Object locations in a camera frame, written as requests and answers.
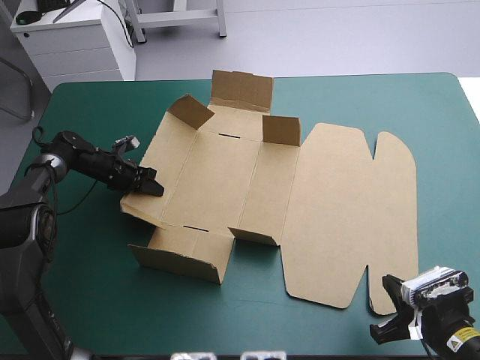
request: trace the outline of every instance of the metal frame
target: metal frame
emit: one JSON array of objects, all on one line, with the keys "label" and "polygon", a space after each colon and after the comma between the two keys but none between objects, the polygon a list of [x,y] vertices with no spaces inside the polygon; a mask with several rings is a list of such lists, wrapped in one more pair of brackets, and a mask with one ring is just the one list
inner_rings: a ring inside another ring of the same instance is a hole
[{"label": "metal frame", "polygon": [[218,21],[219,35],[222,38],[227,36],[224,0],[217,0],[217,7],[208,10],[187,10],[187,0],[174,0],[173,11],[163,13],[142,13],[137,0],[125,0],[125,4],[139,43],[146,42],[143,29],[192,25],[212,20]]},{"label": "metal frame", "polygon": [[27,84],[27,96],[26,96],[26,98],[27,98],[28,114],[27,115],[22,115],[19,112],[15,111],[15,110],[13,110],[9,107],[6,107],[4,105],[1,105],[1,104],[0,104],[0,110],[3,110],[6,113],[9,113],[10,115],[17,117],[18,119],[25,120],[26,122],[29,121],[29,120],[32,120],[35,116],[35,112],[32,109],[32,92],[33,92],[32,80],[25,73],[25,71],[23,71],[19,67],[15,66],[11,62],[5,60],[4,58],[0,58],[0,63],[8,66],[10,69],[12,69],[12,70],[16,71],[18,74],[22,75],[23,79],[25,80],[25,82]]}]

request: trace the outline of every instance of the white cabinet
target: white cabinet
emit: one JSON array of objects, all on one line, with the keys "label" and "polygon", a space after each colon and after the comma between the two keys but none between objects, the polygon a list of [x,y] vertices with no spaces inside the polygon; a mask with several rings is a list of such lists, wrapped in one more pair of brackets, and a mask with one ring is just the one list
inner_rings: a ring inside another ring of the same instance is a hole
[{"label": "white cabinet", "polygon": [[[105,2],[123,22],[119,3]],[[22,0],[17,14],[27,10],[36,10],[35,0]],[[50,91],[61,83],[135,80],[135,51],[109,8],[87,0],[52,23],[60,12],[50,11],[29,25],[13,22],[10,27]]]}]

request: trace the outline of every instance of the white floor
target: white floor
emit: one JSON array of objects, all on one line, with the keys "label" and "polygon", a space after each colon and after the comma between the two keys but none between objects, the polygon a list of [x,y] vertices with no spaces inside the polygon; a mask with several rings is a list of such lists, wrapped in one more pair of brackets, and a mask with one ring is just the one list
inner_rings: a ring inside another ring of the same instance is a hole
[{"label": "white floor", "polygon": [[[10,9],[18,1],[5,0]],[[171,7],[164,0],[139,3],[144,13]],[[188,6],[214,3],[190,0]],[[480,77],[480,0],[225,0],[225,7],[224,39],[215,23],[148,29],[147,43],[136,45],[137,79],[208,79],[214,68],[274,77],[434,71]],[[3,23],[0,56],[34,77],[41,113],[48,91]],[[0,65],[0,101],[21,106],[19,90],[12,100],[6,73]],[[480,107],[476,84],[462,79]],[[0,193],[8,189],[37,120],[19,124],[0,112]]]}]

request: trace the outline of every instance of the cardboard panel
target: cardboard panel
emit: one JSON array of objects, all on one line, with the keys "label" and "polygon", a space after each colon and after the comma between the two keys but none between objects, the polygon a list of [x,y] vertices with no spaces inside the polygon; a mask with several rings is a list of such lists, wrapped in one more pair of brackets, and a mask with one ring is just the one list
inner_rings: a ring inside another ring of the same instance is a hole
[{"label": "cardboard panel", "polygon": [[276,244],[281,243],[298,156],[297,146],[262,143],[239,229],[271,236]]},{"label": "cardboard panel", "polygon": [[214,70],[211,79],[211,104],[270,112],[273,79],[237,71]]},{"label": "cardboard panel", "polygon": [[166,225],[154,231],[148,247],[129,246],[140,265],[221,284],[233,237]]},{"label": "cardboard panel", "polygon": [[301,147],[282,238],[290,295],[345,308],[369,266],[372,308],[388,314],[381,276],[416,276],[415,163],[391,134],[376,156],[360,130],[330,124]]},{"label": "cardboard panel", "polygon": [[180,97],[168,109],[177,119],[189,124],[195,130],[205,124],[214,113],[189,94]]},{"label": "cardboard panel", "polygon": [[163,220],[230,234],[239,223],[260,142],[200,132]]},{"label": "cardboard panel", "polygon": [[302,131],[299,118],[264,115],[262,120],[265,143],[300,146]]},{"label": "cardboard panel", "polygon": [[183,164],[196,137],[197,131],[194,128],[165,112],[161,126],[140,162],[143,167],[157,170],[156,179],[165,187],[165,192],[162,197],[129,193],[120,201],[121,210],[160,226],[164,206],[173,195]]},{"label": "cardboard panel", "polygon": [[264,112],[218,105],[209,105],[208,108],[215,115],[202,126],[201,131],[262,141],[262,116]]}]

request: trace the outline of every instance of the cabinet drawer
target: cabinet drawer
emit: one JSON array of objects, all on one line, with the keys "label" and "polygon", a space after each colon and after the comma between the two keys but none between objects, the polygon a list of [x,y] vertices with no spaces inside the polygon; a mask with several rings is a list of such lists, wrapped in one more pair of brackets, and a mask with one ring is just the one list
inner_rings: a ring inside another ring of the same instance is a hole
[{"label": "cabinet drawer", "polygon": [[93,71],[90,73],[71,73],[68,75],[45,76],[43,81],[46,87],[53,92],[53,89],[62,83],[78,83],[89,81],[122,81],[122,73],[119,69],[106,71]]},{"label": "cabinet drawer", "polygon": [[115,56],[113,56],[109,47],[69,52],[51,52],[50,54],[32,55],[30,59],[42,77],[119,68]]},{"label": "cabinet drawer", "polygon": [[30,56],[109,46],[102,25],[19,32],[16,37]]}]

